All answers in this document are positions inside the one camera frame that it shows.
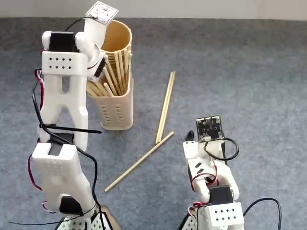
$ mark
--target black cable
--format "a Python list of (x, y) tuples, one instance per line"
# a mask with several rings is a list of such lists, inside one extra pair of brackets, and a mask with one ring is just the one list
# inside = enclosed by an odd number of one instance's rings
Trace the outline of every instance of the black cable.
[(255, 202), (253, 202), (250, 206), (248, 206), (248, 208), (245, 210), (245, 212), (243, 213), (243, 216), (245, 216), (248, 211), (257, 203), (261, 202), (261, 201), (264, 201), (264, 200), (271, 200), (271, 201), (274, 201), (276, 204), (277, 204), (277, 207), (278, 207), (278, 215), (279, 215), (279, 220), (278, 220), (278, 228), (277, 230), (281, 230), (281, 227), (282, 227), (282, 207), (280, 206), (280, 203), (278, 200), (274, 199), (274, 198), (269, 198), (269, 197), (266, 197), (266, 198), (261, 198), (259, 200), (256, 200)]
[(49, 222), (49, 223), (39, 223), (39, 224), (22, 224), (22, 223), (18, 223), (18, 222), (9, 222), (10, 224), (17, 224), (17, 225), (23, 225), (23, 226), (39, 226), (39, 225), (50, 225), (50, 224), (60, 224), (60, 223), (63, 223), (63, 222), (68, 222), (70, 220), (73, 220), (73, 219), (77, 219), (79, 217), (83, 217), (86, 213), (90, 212), (93, 210), (93, 208), (95, 208), (96, 205), (94, 205), (94, 207), (92, 207), (90, 210), (88, 210), (87, 212), (83, 213), (82, 215), (78, 215), (74, 218), (71, 218), (71, 219), (67, 219), (67, 220), (61, 220), (61, 221), (56, 221), (56, 222)]
[(229, 140), (230, 142), (232, 142), (232, 143), (235, 145), (235, 147), (236, 147), (236, 152), (235, 152), (234, 155), (232, 155), (231, 157), (223, 157), (223, 158), (221, 158), (221, 157), (217, 157), (217, 156), (215, 156), (214, 154), (210, 153), (210, 152), (206, 149), (206, 147), (207, 147), (207, 145), (208, 145), (209, 142), (206, 142), (206, 143), (205, 143), (205, 146), (203, 147), (203, 149), (205, 150), (205, 152), (206, 152), (209, 156), (211, 156), (212, 158), (214, 158), (214, 159), (216, 159), (216, 160), (220, 160), (220, 161), (230, 161), (230, 160), (233, 160), (233, 159), (236, 158), (237, 155), (239, 154), (239, 151), (240, 151), (239, 145), (238, 145), (234, 140), (232, 140), (231, 138), (222, 138), (222, 140)]
[(73, 25), (75, 25), (77, 22), (79, 22), (79, 21), (81, 21), (83, 19), (97, 19), (97, 17), (87, 16), (87, 17), (78, 18), (76, 21), (71, 23), (64, 31), (68, 31)]
[[(40, 115), (40, 112), (39, 112), (39, 109), (38, 109), (38, 105), (37, 105), (37, 100), (36, 100), (36, 96), (35, 96), (35, 90), (36, 90), (36, 87), (39, 83), (39, 80), (37, 80), (36, 84), (34, 85), (33, 89), (32, 89), (32, 101), (33, 101), (33, 105), (34, 105), (34, 108), (35, 108), (35, 112), (36, 112), (36, 115), (37, 115), (37, 118), (38, 118), (38, 121), (40, 123), (40, 127), (42, 127), (42, 129), (48, 133), (49, 135), (55, 137), (56, 139), (58, 139), (59, 141), (61, 141), (62, 143), (64, 144), (69, 144), (69, 145), (73, 145), (73, 143), (70, 143), (69, 141), (67, 141), (66, 139), (56, 135), (55, 133), (49, 131), (45, 126), (43, 126), (43, 119)], [(85, 151), (83, 151), (82, 149), (80, 149), (78, 146), (76, 146), (77, 150), (84, 156), (90, 158), (93, 162), (94, 162), (94, 167), (95, 167), (95, 173), (94, 173), (94, 181), (93, 181), (93, 185), (92, 185), (92, 195), (93, 195), (93, 199), (95, 201), (95, 203), (97, 204), (98, 208), (99, 208), (99, 214), (100, 214), (100, 220), (101, 220), (101, 224), (102, 224), (102, 227), (103, 227), (103, 230), (105, 230), (105, 226), (104, 226), (104, 223), (103, 223), (103, 218), (102, 218), (102, 209), (101, 209), (101, 205), (99, 204), (98, 200), (97, 200), (97, 196), (95, 194), (95, 186), (96, 186), (96, 182), (97, 182), (97, 175), (98, 175), (98, 164), (97, 164), (97, 161), (95, 159), (95, 157), (93, 157), (92, 155), (86, 153)]]

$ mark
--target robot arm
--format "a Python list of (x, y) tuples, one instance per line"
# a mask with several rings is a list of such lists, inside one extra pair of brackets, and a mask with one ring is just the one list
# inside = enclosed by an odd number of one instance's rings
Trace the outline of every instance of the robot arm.
[[(107, 56), (100, 47), (106, 27), (117, 12), (97, 2), (86, 13), (87, 17), (92, 18), (85, 21), (83, 32), (46, 31), (42, 36), (42, 121), (44, 125), (52, 126), (66, 107), (76, 130), (74, 134), (57, 133), (72, 143), (70, 145), (50, 136), (40, 126), (40, 143), (32, 157), (42, 174), (41, 184), (46, 193), (47, 207), (65, 216), (83, 215), (88, 224), (95, 211), (95, 201), (90, 184), (81, 170), (76, 146), (83, 151), (87, 148), (87, 132), (84, 132), (88, 128), (86, 83), (87, 80), (97, 81), (101, 77)], [(62, 89), (64, 76), (69, 77), (67, 92)]]
[(191, 223), (195, 218), (197, 229), (244, 230), (242, 207), (235, 202), (239, 189), (231, 170), (225, 161), (212, 159), (207, 153), (224, 158), (221, 119), (213, 116), (199, 118), (196, 122), (199, 141), (193, 140), (194, 134), (190, 131), (190, 137), (182, 144), (192, 189), (201, 196), (199, 205), (194, 206), (194, 217), (188, 220)]

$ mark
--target circuit board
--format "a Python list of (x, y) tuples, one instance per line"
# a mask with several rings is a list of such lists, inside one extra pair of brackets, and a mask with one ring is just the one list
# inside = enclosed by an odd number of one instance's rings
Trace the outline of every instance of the circuit board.
[(196, 119), (198, 141), (212, 141), (223, 138), (220, 116), (207, 116)]

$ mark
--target bamboo chopstick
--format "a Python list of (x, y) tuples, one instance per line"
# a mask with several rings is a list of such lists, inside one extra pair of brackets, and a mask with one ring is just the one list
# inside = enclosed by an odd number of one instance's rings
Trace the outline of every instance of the bamboo chopstick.
[(112, 93), (109, 85), (106, 82), (104, 83), (104, 87), (105, 87), (106, 91), (108, 92), (108, 94), (110, 95), (110, 97), (114, 97), (114, 94)]
[(113, 82), (114, 82), (114, 85), (115, 85), (115, 88), (116, 88), (118, 94), (119, 94), (119, 95), (123, 94), (123, 92), (120, 90), (120, 87), (119, 87), (119, 85), (118, 85), (118, 81), (117, 81), (117, 79), (116, 79), (116, 77), (115, 77), (115, 74), (114, 74), (114, 71), (113, 71), (113, 69), (112, 69), (112, 66), (111, 66), (110, 62), (107, 62), (106, 64), (107, 64), (107, 67), (108, 67), (108, 69), (109, 69), (109, 71), (110, 71), (110, 73), (111, 73), (111, 77), (112, 77), (112, 80), (113, 80)]
[(159, 148), (164, 142), (166, 142), (174, 132), (170, 132), (161, 142), (155, 145), (151, 150), (149, 150), (144, 156), (142, 156), (134, 165), (132, 165), (129, 169), (127, 169), (120, 177), (118, 177), (112, 184), (110, 184), (105, 192), (109, 191), (113, 188), (118, 182), (120, 182), (125, 176), (127, 176), (132, 170), (134, 170), (140, 163), (142, 163), (150, 154), (152, 154), (157, 148)]
[(87, 81), (86, 86), (90, 88), (98, 97), (104, 96), (104, 94), (91, 81)]
[(166, 103), (167, 103), (168, 92), (169, 92), (169, 89), (170, 89), (170, 87), (171, 87), (172, 76), (173, 76), (173, 72), (171, 72), (171, 74), (169, 75), (169, 80), (168, 80), (168, 85), (167, 85), (167, 89), (166, 89), (166, 93), (165, 93), (165, 98), (164, 98), (164, 103), (163, 103), (163, 107), (162, 107), (162, 112), (161, 112), (161, 117), (160, 117), (158, 132), (157, 132), (157, 137), (156, 137), (156, 139), (155, 139), (155, 143), (156, 143), (156, 144), (159, 143), (160, 130), (161, 130), (161, 127), (162, 127), (162, 122), (163, 122), (163, 114), (164, 114), (164, 112), (165, 112), (165, 107), (166, 107)]
[(90, 84), (87, 82), (86, 84), (86, 91), (88, 92), (88, 94), (91, 96), (91, 97), (98, 97), (98, 95), (92, 90)]
[(105, 76), (106, 76), (106, 80), (107, 80), (107, 82), (109, 83), (109, 85), (110, 85), (110, 87), (111, 87), (112, 94), (115, 95), (115, 96), (117, 96), (118, 94), (117, 94), (117, 92), (116, 92), (116, 90), (115, 90), (115, 87), (114, 87), (114, 85), (113, 85), (113, 82), (112, 82), (112, 80), (111, 80), (111, 78), (110, 78), (110, 75), (109, 75), (109, 73), (108, 73), (106, 67), (103, 67), (103, 71), (104, 71), (104, 74), (105, 74)]
[(121, 82), (123, 84), (123, 89), (125, 94), (126, 92), (126, 79), (125, 79), (125, 70), (124, 70), (124, 63), (121, 52), (118, 52), (118, 59), (119, 59), (119, 66), (120, 66), (120, 74), (121, 74)]
[(94, 82), (94, 85), (102, 92), (103, 96), (109, 96), (108, 92), (100, 82)]
[(117, 77), (118, 77), (118, 82), (119, 82), (119, 87), (121, 90), (121, 95), (124, 93), (123, 89), (123, 82), (121, 80), (121, 73), (120, 73), (120, 66), (119, 66), (119, 59), (118, 59), (118, 52), (115, 52), (115, 64), (116, 64), (116, 71), (117, 71)]
[(166, 117), (167, 117), (168, 106), (169, 106), (169, 102), (170, 102), (171, 95), (172, 95), (172, 89), (173, 89), (173, 85), (174, 85), (175, 74), (176, 74), (176, 72), (173, 71), (171, 86), (170, 86), (170, 89), (169, 89), (169, 92), (168, 92), (168, 96), (167, 96), (167, 102), (166, 102), (165, 111), (163, 113), (162, 126), (161, 126), (161, 129), (160, 129), (160, 134), (159, 134), (158, 142), (160, 142), (161, 139), (162, 139), (163, 130), (164, 130), (164, 126), (165, 126), (165, 122), (166, 122)]

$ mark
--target gray carpet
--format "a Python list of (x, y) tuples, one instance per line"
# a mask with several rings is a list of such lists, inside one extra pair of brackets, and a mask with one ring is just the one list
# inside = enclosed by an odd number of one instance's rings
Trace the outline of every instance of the gray carpet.
[[(45, 30), (72, 19), (0, 19), (0, 229), (59, 220), (41, 207), (27, 156), (38, 121), (31, 102), (34, 68)], [(241, 147), (229, 163), (243, 209), (261, 197), (283, 208), (283, 229), (306, 229), (307, 23), (283, 21), (122, 19), (133, 32), (134, 126), (89, 135), (99, 164), (96, 193), (126, 230), (175, 230), (198, 195), (189, 184), (181, 143), (195, 118), (221, 115), (224, 132)], [(165, 134), (175, 135), (108, 193), (104, 189), (154, 145), (169, 72), (177, 71)], [(88, 99), (89, 127), (100, 128)], [(66, 114), (59, 125), (71, 126)], [(93, 180), (93, 163), (81, 156)], [(39, 173), (34, 170), (39, 182)], [(246, 217), (248, 230), (277, 229), (277, 208), (265, 202)]]

